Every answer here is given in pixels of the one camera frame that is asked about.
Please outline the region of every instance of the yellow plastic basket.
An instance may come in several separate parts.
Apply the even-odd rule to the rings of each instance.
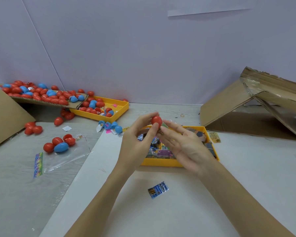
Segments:
[[[122,100],[115,100],[115,99],[109,99],[104,98],[100,96],[94,96],[94,98],[102,98],[103,102],[105,103],[106,107],[112,108],[112,110],[115,112],[117,111],[112,117],[106,117],[106,116],[100,116],[97,114],[89,113],[86,111],[79,111],[77,109],[70,109],[72,113],[75,113],[75,115],[83,116],[89,119],[97,120],[97,121],[105,121],[113,123],[113,121],[116,121],[122,114],[124,114],[129,109],[129,103],[127,101]]]
[[[209,135],[203,126],[183,126],[183,128],[193,128],[197,131],[202,131],[206,135],[206,143],[210,142]],[[219,157],[217,155],[217,152],[213,146],[213,150],[217,156],[217,160],[219,161]],[[168,167],[183,167],[176,159],[162,159],[162,158],[145,158],[142,166],[168,166]]]

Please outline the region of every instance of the white paper on wall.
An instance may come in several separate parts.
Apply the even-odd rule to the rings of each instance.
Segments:
[[[168,17],[254,8],[258,0],[168,0]]]

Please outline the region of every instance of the hand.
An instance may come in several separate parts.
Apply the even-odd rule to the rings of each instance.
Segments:
[[[158,134],[157,137],[187,170],[197,175],[202,174],[205,166],[215,160],[213,155],[194,132],[171,121],[163,120],[163,122],[177,132],[162,126],[160,129],[164,135]]]
[[[150,144],[158,131],[158,124],[155,123],[149,130],[142,130],[143,127],[151,124],[151,119],[158,116],[158,112],[140,116],[132,126],[125,131],[122,140],[120,155],[116,163],[116,168],[132,174],[143,162],[148,154]],[[138,135],[148,132],[146,137],[139,141]]]

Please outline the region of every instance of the forearm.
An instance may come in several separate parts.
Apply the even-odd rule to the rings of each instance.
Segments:
[[[240,236],[294,236],[217,161],[200,179]]]
[[[101,236],[115,200],[130,173],[114,169],[65,237]]]

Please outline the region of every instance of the wall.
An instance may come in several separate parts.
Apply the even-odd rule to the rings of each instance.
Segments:
[[[22,0],[0,0],[0,83],[62,84]]]
[[[296,81],[296,0],[178,17],[167,0],[23,1],[66,89],[201,104],[245,66]]]

